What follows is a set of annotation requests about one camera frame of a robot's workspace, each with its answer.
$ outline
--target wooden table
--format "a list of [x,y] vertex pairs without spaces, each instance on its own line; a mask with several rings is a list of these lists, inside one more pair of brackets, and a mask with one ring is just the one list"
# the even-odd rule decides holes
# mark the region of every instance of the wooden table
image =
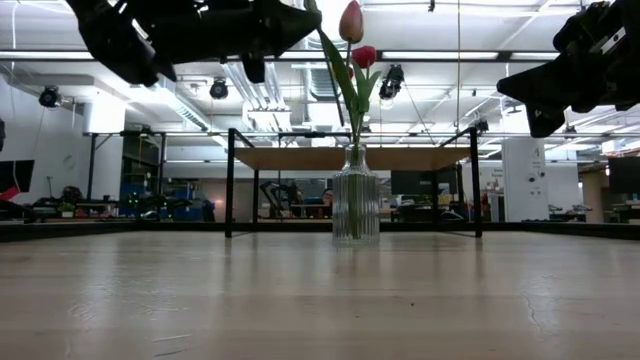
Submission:
[[0,244],[0,359],[631,359],[640,243],[134,232]]

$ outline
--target cable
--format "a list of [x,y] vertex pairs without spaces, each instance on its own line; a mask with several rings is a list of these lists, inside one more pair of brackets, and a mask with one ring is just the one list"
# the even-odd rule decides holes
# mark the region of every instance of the cable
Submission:
[[415,101],[413,101],[413,96],[411,96],[411,92],[409,91],[409,85],[407,85],[406,81],[403,81],[403,83],[404,83],[404,87],[407,88],[407,94],[409,95],[409,99],[411,99],[411,104],[413,104],[413,108],[416,110],[416,114],[418,114],[418,119],[420,119],[420,122],[422,123],[422,126],[424,126],[424,131],[429,136],[429,140],[431,140],[431,143],[433,145],[435,145],[436,142],[431,137],[431,133],[429,132],[429,129],[427,128],[427,125],[424,123],[424,120],[422,120],[422,116],[420,115],[420,111],[418,110],[418,106],[416,106]]
[[461,68],[462,68],[462,64],[461,64],[461,48],[462,48],[462,31],[461,31],[461,4],[460,4],[460,0],[458,0],[458,93],[456,94],[457,97],[457,104],[456,104],[456,134],[460,133],[460,90],[462,89],[462,84],[460,84],[460,82],[462,81],[461,79]]
[[36,150],[38,149],[38,141],[40,141],[40,132],[42,131],[42,124],[44,123],[44,106],[42,107],[42,115],[40,116],[40,126],[38,127],[38,132],[36,133],[36,142],[33,145],[33,158],[36,158]]

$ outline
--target red tulip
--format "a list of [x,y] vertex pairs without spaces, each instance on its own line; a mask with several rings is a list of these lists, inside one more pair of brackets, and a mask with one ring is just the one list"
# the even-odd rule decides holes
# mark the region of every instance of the red tulip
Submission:
[[368,69],[376,62],[376,54],[376,48],[373,46],[363,46],[351,52],[351,59],[361,69]]
[[340,37],[344,41],[357,44],[364,36],[362,10],[356,0],[352,0],[344,9],[340,18]]

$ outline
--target spotlight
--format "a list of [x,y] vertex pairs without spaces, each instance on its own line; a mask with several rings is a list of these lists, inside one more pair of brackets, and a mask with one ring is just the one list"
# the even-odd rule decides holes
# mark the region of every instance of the spotlight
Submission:
[[[563,134],[577,134],[578,131],[576,131],[576,127],[575,126],[567,126],[567,128],[564,129],[564,131],[562,133]],[[571,140],[574,137],[573,136],[565,136],[564,138],[565,138],[565,140]]]
[[216,100],[226,99],[229,95],[226,82],[224,78],[215,78],[213,80],[213,86],[211,86],[211,90],[209,90],[209,95]]
[[58,92],[58,87],[55,85],[45,86],[44,91],[42,92],[42,94],[40,94],[38,102],[40,102],[40,105],[49,109],[55,109],[59,107],[62,103],[62,97]]
[[380,87],[380,99],[390,100],[396,97],[402,88],[404,82],[404,71],[402,66],[391,65],[391,69],[387,73],[387,76],[382,80],[382,86]]
[[481,134],[489,131],[489,123],[487,122],[487,119],[484,118],[473,120],[469,123],[469,126],[474,126]]

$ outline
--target glass vase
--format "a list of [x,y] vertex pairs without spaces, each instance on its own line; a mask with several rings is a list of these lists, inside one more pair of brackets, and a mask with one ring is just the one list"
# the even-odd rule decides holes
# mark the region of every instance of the glass vase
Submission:
[[333,241],[373,244],[380,240],[380,182],[362,144],[345,148],[345,164],[333,177]]

